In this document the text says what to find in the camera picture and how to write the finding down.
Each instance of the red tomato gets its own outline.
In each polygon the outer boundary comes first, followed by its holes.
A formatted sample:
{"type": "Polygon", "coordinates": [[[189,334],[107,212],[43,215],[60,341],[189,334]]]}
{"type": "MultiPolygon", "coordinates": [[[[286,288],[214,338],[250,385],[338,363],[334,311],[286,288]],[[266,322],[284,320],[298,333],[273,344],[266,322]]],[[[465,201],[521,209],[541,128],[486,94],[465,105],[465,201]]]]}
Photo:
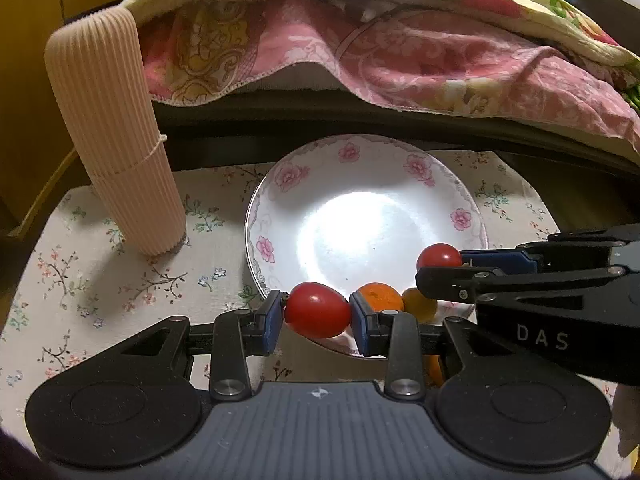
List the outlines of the red tomato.
{"type": "Polygon", "coordinates": [[[300,283],[289,294],[284,321],[305,337],[334,337],[351,323],[351,307],[331,287],[314,282],[300,283]]]}
{"type": "Polygon", "coordinates": [[[422,267],[461,267],[462,256],[460,252],[449,244],[433,244],[427,247],[418,256],[416,269],[422,267]]]}

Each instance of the blanket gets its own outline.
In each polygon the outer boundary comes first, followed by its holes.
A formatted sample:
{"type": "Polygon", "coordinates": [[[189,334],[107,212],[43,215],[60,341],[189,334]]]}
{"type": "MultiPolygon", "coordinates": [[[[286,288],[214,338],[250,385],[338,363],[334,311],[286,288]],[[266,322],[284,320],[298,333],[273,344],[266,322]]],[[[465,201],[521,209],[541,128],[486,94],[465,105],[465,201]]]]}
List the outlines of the blanket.
{"type": "Polygon", "coordinates": [[[563,0],[122,5],[140,28],[152,97],[171,105],[205,104],[311,62],[378,106],[576,128],[638,151],[640,120],[614,86],[637,84],[640,59],[563,0]]]}

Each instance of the floral tablecloth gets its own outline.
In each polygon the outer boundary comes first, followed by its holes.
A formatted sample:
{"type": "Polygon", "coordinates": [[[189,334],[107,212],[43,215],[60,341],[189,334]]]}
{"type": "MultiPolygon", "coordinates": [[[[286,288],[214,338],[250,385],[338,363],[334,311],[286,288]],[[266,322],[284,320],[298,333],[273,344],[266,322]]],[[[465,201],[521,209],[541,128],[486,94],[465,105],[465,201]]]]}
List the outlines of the floral tablecloth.
{"type": "MultiPolygon", "coordinates": [[[[557,231],[536,191],[491,152],[431,152],[475,198],[490,247],[543,240],[557,231]]],[[[270,164],[175,173],[187,237],[170,254],[145,258],[123,239],[91,186],[71,190],[52,213],[33,250],[0,337],[3,428],[31,446],[24,408],[31,392],[128,336],[183,314],[192,324],[260,303],[244,255],[244,215],[270,164]]],[[[207,387],[208,356],[196,356],[191,383],[207,387]]],[[[282,330],[276,353],[252,356],[255,386],[269,381],[379,380],[384,360],[337,354],[282,330]]],[[[615,384],[597,381],[612,401],[615,384]]],[[[598,462],[628,474],[612,427],[598,462]]]]}

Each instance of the pink fabric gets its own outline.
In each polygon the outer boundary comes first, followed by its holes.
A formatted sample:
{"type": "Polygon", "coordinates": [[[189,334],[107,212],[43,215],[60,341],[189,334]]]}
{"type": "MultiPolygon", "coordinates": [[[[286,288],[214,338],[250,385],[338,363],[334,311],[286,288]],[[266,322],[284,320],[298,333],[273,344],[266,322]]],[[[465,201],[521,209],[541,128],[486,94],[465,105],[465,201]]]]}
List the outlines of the pink fabric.
{"type": "Polygon", "coordinates": [[[372,0],[187,7],[140,29],[150,92],[169,104],[204,104],[314,62],[382,107],[570,126],[638,150],[640,119],[609,84],[554,48],[478,20],[393,4],[367,18],[372,0]]]}

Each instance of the plate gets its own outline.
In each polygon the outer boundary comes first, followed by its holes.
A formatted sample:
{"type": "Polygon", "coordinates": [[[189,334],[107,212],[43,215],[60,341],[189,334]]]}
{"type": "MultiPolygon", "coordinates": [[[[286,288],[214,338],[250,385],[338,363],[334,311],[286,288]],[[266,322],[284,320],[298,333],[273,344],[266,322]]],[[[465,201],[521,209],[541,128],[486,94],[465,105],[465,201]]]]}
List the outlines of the plate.
{"type": "MultiPolygon", "coordinates": [[[[405,142],[343,135],[309,143],[275,164],[254,192],[244,225],[249,267],[262,297],[301,282],[345,298],[369,282],[415,286],[423,248],[487,248],[476,203],[448,168],[405,142]]],[[[472,306],[439,302],[434,322],[472,306]]],[[[314,340],[359,355],[349,329],[314,340]]]]}

